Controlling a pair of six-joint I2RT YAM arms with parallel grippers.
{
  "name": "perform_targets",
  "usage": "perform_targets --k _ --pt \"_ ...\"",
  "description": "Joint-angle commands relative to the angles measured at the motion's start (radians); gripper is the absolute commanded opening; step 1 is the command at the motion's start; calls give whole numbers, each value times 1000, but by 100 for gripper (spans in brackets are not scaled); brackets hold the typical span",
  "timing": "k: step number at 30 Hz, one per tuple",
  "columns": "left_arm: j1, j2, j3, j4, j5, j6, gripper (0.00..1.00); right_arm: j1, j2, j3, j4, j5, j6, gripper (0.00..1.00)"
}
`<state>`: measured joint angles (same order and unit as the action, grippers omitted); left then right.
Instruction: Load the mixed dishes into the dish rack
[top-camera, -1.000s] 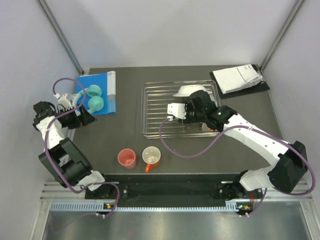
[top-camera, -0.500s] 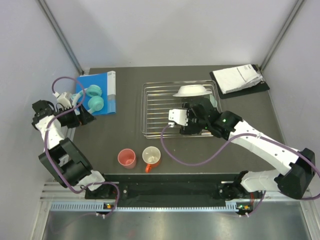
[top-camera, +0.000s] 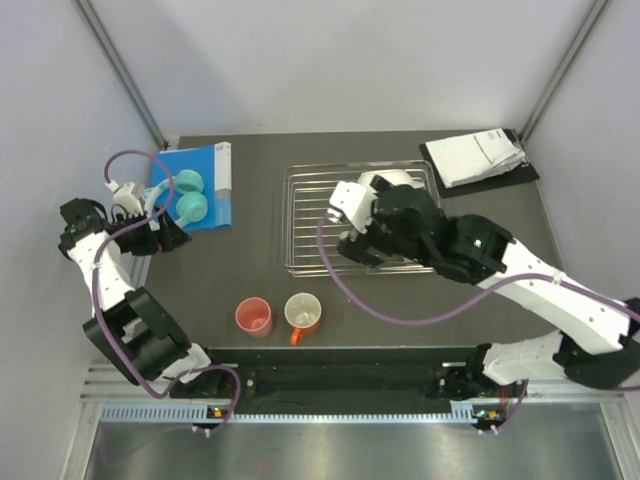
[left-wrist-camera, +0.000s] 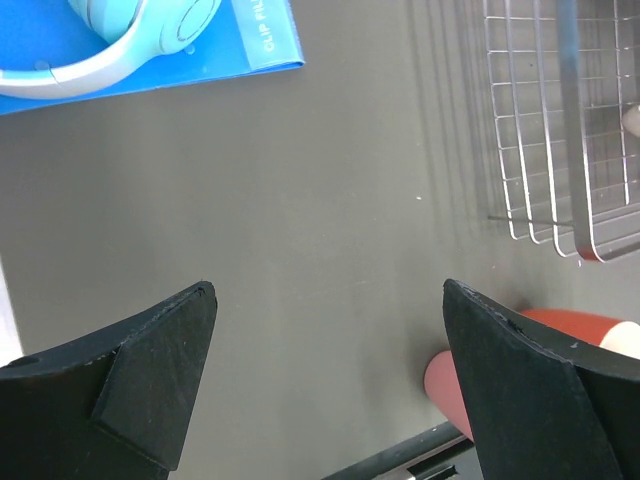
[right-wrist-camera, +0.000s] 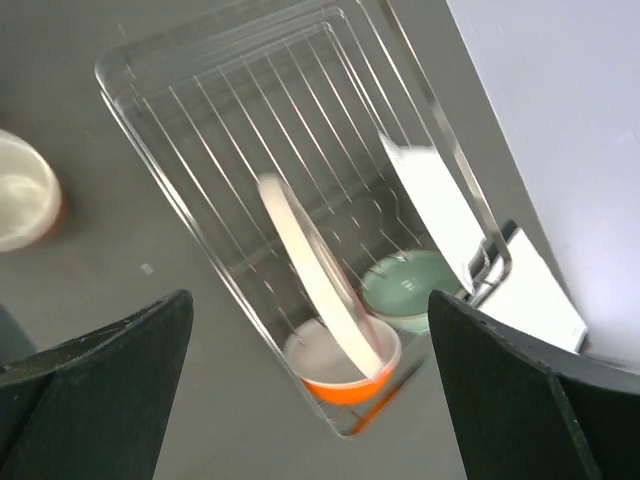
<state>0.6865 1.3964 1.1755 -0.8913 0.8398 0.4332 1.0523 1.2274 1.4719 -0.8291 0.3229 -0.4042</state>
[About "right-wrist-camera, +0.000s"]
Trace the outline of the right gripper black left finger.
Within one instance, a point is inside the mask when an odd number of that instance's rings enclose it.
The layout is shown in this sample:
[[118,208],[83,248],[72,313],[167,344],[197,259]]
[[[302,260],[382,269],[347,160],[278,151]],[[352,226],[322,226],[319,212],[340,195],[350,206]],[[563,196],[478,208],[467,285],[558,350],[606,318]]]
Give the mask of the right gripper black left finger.
[[153,478],[194,320],[177,290],[1,366],[4,479]]

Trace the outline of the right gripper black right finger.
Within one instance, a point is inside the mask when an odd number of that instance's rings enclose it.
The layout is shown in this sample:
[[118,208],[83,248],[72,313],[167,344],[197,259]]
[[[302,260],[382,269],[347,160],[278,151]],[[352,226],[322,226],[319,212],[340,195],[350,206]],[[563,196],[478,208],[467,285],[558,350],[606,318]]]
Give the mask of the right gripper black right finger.
[[639,377],[429,297],[431,340],[470,479],[636,479]]

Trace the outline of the mint green ceramic bowl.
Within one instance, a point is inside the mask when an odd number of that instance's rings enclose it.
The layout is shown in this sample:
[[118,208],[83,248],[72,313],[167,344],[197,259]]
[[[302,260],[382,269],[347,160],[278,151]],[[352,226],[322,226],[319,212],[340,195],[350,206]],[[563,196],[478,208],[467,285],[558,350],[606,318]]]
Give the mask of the mint green ceramic bowl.
[[409,249],[388,255],[362,276],[365,308],[397,330],[430,332],[428,301],[434,290],[456,294],[461,285],[444,256],[433,250]]

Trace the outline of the white bowl orange outside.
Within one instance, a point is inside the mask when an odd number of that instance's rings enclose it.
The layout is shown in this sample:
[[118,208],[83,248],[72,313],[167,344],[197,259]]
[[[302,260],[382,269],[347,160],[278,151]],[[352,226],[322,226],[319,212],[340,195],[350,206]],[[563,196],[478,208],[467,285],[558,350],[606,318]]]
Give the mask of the white bowl orange outside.
[[369,401],[390,382],[402,354],[396,331],[374,317],[370,322],[381,342],[383,360],[382,371],[373,379],[356,368],[317,319],[306,321],[289,336],[283,347],[284,358],[319,399],[339,406]]

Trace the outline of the orange ceramic mug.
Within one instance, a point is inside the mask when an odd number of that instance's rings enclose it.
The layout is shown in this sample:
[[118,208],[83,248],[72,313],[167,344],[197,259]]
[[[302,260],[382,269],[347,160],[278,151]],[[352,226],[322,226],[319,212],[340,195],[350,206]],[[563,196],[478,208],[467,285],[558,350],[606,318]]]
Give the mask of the orange ceramic mug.
[[65,199],[54,170],[28,142],[1,132],[1,251],[42,240],[61,220]]

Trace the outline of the pink plate with leaf motif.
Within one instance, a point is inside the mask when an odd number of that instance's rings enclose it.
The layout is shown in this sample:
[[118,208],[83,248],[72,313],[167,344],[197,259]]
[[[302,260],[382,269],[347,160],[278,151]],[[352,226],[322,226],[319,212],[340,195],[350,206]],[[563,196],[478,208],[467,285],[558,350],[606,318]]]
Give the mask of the pink plate with leaf motif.
[[383,368],[379,341],[342,268],[291,187],[276,174],[258,191],[308,298],[338,345],[367,378]]

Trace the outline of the chrome wire dish rack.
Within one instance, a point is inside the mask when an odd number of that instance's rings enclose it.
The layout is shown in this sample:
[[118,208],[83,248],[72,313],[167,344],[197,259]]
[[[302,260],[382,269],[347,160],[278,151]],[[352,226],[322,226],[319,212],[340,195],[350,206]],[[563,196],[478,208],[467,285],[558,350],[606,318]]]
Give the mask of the chrome wire dish rack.
[[101,95],[164,196],[286,371],[317,311],[259,197],[288,184],[355,290],[387,264],[444,251],[393,146],[455,161],[480,225],[454,261],[455,295],[481,305],[505,236],[389,1],[237,1],[118,45]]

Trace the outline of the white plate blue rim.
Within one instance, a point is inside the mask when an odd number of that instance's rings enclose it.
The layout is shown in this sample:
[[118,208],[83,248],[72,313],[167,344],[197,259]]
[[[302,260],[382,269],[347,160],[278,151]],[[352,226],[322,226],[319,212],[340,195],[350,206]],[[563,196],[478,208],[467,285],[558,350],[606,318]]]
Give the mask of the white plate blue rim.
[[471,281],[470,264],[483,231],[438,151],[401,146],[384,134],[381,144],[414,208],[453,273]]

